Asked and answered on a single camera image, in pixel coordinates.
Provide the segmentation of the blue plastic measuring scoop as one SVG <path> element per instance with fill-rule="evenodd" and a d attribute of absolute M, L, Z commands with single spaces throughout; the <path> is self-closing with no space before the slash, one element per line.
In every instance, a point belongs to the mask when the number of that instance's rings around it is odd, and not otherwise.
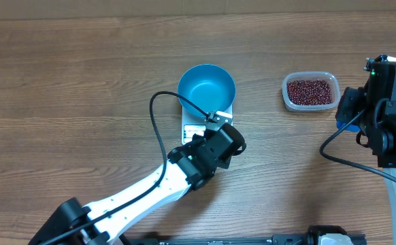
<path fill-rule="evenodd" d="M 357 121 L 353 121 L 353 122 L 351 122 L 351 123 L 349 123 L 349 122 L 342 122 L 342 121 L 336 121 L 336 127 L 337 127 L 337 130 L 338 131 L 340 131 L 340 130 L 344 130 L 344 131 L 350 131 L 350 132 L 353 132 L 353 133 L 358 133 L 361 129 L 360 129 L 360 127 L 358 126 L 358 124 L 357 124 Z"/>

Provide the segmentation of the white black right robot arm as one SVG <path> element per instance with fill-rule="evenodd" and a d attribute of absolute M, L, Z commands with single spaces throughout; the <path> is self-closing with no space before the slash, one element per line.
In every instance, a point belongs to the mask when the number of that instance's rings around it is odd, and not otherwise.
<path fill-rule="evenodd" d="M 378 160 L 385 179 L 392 216 L 393 242 L 396 244 L 396 58 L 381 54 L 368 58 L 364 68 L 369 78 L 363 87 L 346 88 L 335 115 L 340 126 L 358 127 L 366 148 Z"/>

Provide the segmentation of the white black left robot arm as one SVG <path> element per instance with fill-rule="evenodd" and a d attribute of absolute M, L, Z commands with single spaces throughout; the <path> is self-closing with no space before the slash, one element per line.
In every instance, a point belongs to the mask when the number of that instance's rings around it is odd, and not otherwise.
<path fill-rule="evenodd" d="M 217 168 L 246 148 L 242 134 L 225 123 L 174 148 L 149 176 L 85 206 L 75 198 L 62 203 L 33 236 L 31 244 L 113 244 L 152 211 L 205 186 Z"/>

